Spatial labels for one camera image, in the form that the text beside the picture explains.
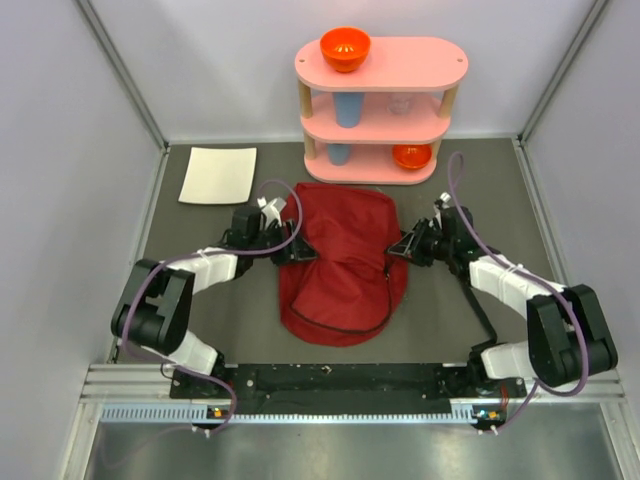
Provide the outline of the red student backpack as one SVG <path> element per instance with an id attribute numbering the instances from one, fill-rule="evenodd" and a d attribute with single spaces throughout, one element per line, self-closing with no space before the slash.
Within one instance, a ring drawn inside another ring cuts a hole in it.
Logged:
<path id="1" fill-rule="evenodd" d="M 282 217 L 301 223 L 318 258 L 279 268 L 281 324 L 305 342 L 331 347 L 381 333 L 414 265 L 386 253 L 406 233 L 394 200 L 369 189 L 299 183 Z"/>

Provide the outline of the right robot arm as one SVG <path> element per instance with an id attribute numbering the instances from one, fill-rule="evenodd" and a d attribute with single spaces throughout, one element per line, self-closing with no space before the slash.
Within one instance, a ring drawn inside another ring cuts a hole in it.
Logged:
<path id="1" fill-rule="evenodd" d="M 489 338 L 473 347 L 466 380 L 487 396 L 504 379 L 535 378 L 560 387 L 614 369 L 618 352 L 596 292 L 584 285 L 550 282 L 509 261 L 478 240 L 465 207 L 438 206 L 432 219 L 419 220 L 388 254 L 420 267 L 440 261 L 459 281 Z M 477 301 L 484 292 L 526 322 L 527 338 L 501 343 Z"/>

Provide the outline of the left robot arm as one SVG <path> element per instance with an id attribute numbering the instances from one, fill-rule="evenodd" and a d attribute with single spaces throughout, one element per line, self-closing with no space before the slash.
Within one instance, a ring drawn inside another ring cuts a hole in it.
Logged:
<path id="1" fill-rule="evenodd" d="M 112 334 L 192 371 L 192 384 L 203 395 L 220 394 L 227 382 L 223 355 L 190 331 L 192 299 L 240 278 L 256 259 L 281 267 L 318 257 L 301 223 L 282 219 L 280 210 L 277 203 L 239 207 L 217 245 L 174 262 L 137 261 L 113 314 Z"/>

